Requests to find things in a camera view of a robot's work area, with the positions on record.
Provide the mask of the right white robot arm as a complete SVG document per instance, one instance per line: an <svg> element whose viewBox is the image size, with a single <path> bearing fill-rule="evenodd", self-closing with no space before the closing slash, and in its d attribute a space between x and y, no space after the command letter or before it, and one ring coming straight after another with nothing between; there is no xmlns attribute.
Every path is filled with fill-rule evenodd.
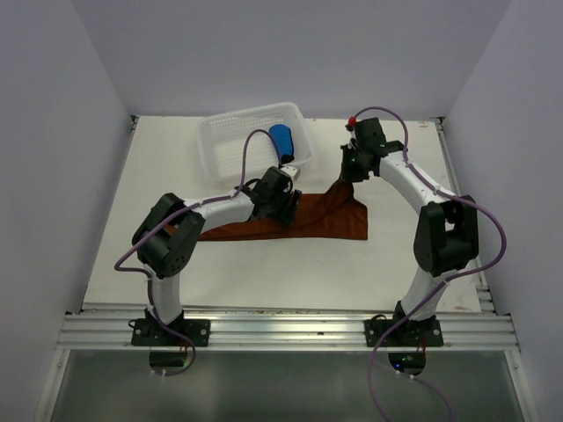
<svg viewBox="0 0 563 422"><path fill-rule="evenodd" d="M464 270L479 252L477 211L466 203L442 197L441 186L406 157L400 141L388 141L379 119L348 119L351 134L341 147L340 179L360 183L371 175L391 185L418 217L413 255L418 268L394 312L391 333L411 345L432 328L446 278Z"/></svg>

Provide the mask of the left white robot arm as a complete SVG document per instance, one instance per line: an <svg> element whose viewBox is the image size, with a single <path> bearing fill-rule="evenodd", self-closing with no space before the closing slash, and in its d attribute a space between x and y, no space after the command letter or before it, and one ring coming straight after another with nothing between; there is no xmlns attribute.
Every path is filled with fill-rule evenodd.
<svg viewBox="0 0 563 422"><path fill-rule="evenodd" d="M151 333L163 345L177 343L183 333L179 317L179 274L188 264L202 234L232 223L270 219L290 225L301 192L294 188L300 171L272 166L223 196L188 202L163 195L133 237L137 259L149 279L148 311L155 319Z"/></svg>

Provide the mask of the blue and grey towel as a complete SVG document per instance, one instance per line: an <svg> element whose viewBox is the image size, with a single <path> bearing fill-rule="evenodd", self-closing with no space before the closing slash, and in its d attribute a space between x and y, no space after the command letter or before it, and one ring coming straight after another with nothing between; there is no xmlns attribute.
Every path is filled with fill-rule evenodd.
<svg viewBox="0 0 563 422"><path fill-rule="evenodd" d="M281 162L283 164L291 163L295 159L295 147L290 127L276 124L269 128L269 133L274 138Z"/></svg>

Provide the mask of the white plastic basket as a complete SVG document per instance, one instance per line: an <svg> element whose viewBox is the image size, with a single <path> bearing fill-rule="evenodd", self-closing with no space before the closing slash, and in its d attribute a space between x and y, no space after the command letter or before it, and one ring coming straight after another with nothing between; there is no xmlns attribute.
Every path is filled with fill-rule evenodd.
<svg viewBox="0 0 563 422"><path fill-rule="evenodd" d="M204 118L195 132L201 168L208 180L229 184L258 177L278 163L278 152L269 128L290 127L295 147L291 165L301 168L314 156L308 126L296 104L282 102L222 113Z"/></svg>

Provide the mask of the brown towel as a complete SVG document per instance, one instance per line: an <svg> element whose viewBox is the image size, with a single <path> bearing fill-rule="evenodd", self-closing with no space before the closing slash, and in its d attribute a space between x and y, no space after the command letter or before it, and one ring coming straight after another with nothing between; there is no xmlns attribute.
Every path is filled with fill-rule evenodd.
<svg viewBox="0 0 563 422"><path fill-rule="evenodd" d="M269 218L236 222L200 235L203 242L257 241L283 238L328 238L366 241L368 209L355 198L351 183L336 181L325 193L302 195L293 224Z"/></svg>

